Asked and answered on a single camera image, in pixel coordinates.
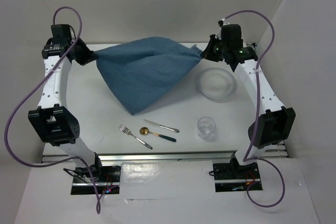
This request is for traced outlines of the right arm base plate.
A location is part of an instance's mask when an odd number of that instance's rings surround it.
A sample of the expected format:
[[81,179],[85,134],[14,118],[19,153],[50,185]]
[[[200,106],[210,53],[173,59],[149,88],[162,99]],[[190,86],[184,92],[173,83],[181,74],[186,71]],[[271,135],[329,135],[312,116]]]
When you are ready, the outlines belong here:
[[249,190],[263,190],[259,168],[256,163],[246,167],[238,167],[233,161],[229,163],[214,163],[208,172],[214,178],[215,191],[238,192]]

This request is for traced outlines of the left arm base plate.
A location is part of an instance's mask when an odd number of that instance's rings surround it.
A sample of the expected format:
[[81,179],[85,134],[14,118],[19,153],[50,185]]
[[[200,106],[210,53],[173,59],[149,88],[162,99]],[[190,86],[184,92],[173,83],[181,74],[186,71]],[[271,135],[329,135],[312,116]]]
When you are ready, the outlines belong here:
[[[63,168],[72,177],[71,195],[94,195],[92,181],[88,176],[80,176],[77,169]],[[121,166],[102,166],[101,175],[94,175],[98,194],[117,195],[120,192]]]

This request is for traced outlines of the blue cloth napkin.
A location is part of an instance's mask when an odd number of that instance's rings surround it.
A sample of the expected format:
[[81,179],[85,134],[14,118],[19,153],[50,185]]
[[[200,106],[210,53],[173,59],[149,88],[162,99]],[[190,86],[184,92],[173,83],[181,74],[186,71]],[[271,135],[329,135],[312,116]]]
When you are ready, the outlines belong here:
[[148,37],[95,51],[97,68],[113,95],[139,114],[171,91],[202,59],[197,46]]

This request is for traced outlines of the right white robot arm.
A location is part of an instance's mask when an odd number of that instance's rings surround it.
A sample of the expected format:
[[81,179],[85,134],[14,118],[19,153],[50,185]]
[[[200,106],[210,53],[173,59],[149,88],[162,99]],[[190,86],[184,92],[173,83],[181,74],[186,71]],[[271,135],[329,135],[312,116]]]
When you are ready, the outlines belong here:
[[231,156],[226,169],[235,178],[245,178],[265,151],[288,138],[296,113],[275,95],[261,70],[255,51],[252,47],[244,47],[240,37],[229,40],[211,35],[201,56],[229,65],[244,84],[255,106],[256,118],[248,128],[249,143]]

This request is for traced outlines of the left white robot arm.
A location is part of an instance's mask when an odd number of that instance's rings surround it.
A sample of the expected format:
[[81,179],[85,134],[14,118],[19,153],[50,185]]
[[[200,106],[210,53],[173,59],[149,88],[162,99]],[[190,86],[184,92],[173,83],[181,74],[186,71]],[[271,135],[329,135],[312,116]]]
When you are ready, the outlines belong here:
[[42,142],[63,150],[68,156],[78,157],[75,164],[79,176],[86,176],[96,182],[103,177],[101,160],[83,142],[79,122],[67,109],[66,92],[71,70],[71,54],[57,63],[71,43],[71,39],[47,40],[42,56],[45,75],[51,76],[44,82],[37,109],[28,112],[28,120]]

